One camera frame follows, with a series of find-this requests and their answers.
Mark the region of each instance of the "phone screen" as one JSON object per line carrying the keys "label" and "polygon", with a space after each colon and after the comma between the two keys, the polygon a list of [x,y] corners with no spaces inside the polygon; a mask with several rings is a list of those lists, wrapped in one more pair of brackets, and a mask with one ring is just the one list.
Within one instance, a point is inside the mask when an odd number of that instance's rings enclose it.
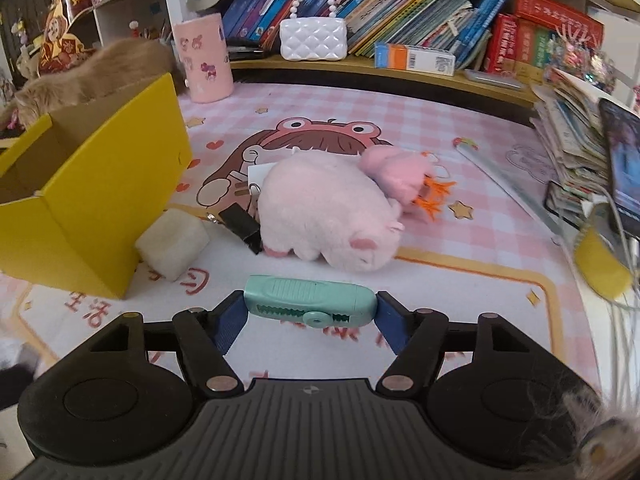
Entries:
{"label": "phone screen", "polygon": [[600,101],[600,119],[609,145],[610,187],[622,225],[640,235],[640,118],[611,101]]}

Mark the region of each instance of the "pink checkered mat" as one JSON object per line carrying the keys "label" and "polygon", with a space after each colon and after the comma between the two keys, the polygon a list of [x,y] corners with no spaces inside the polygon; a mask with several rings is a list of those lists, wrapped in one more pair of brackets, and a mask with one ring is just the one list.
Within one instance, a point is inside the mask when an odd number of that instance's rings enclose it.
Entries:
{"label": "pink checkered mat", "polygon": [[[497,312],[598,385],[588,323],[561,249],[452,145],[457,137],[472,139],[542,200],[553,169],[531,128],[449,105],[311,86],[236,84],[222,102],[197,105],[182,97],[180,106],[194,155],[170,205],[192,212],[233,202],[248,207],[248,167],[280,160],[292,146],[356,155],[386,141],[430,152],[438,178],[456,184],[435,222],[403,220],[400,258],[369,274],[339,272],[295,256],[255,256],[225,228],[207,224],[212,242],[183,277],[169,283],[141,264],[123,301],[0,277],[3,319],[39,345],[45,366],[120,312],[170,319],[190,306],[214,307],[243,288],[250,274],[273,274],[387,290],[411,310],[426,306],[456,321],[475,322],[482,312]],[[171,355],[152,358],[178,371]],[[375,382],[393,358],[373,324],[315,330],[255,316],[227,355],[247,383],[256,376]],[[445,369],[469,358],[447,355]]]}

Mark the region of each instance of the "white quilted purse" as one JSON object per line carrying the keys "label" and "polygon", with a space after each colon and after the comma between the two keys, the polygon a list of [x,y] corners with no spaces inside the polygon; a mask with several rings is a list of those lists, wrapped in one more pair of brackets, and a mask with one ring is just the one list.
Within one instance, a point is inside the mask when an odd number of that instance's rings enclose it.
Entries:
{"label": "white quilted purse", "polygon": [[293,0],[288,20],[280,22],[280,53],[288,61],[338,61],[347,57],[347,25],[335,17],[335,1],[328,18],[299,18],[304,0]]}

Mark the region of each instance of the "orange cat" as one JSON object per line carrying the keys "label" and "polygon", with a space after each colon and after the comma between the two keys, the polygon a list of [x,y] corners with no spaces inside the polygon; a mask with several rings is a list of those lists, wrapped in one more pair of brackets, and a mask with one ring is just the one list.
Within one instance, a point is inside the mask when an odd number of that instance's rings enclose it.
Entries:
{"label": "orange cat", "polygon": [[175,75],[176,70],[168,46],[142,38],[118,40],[76,68],[28,81],[0,112],[0,127],[7,126],[14,108],[20,124],[29,128],[41,115],[104,97],[146,78],[167,72]]}

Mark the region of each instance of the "pink pen holder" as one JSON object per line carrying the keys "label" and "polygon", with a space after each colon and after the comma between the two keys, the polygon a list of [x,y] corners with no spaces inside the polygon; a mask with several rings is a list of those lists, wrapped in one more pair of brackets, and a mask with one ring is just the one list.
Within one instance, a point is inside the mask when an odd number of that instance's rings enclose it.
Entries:
{"label": "pink pen holder", "polygon": [[220,14],[176,23],[174,38],[187,73],[191,100],[212,103],[229,97],[234,90],[234,79]]}

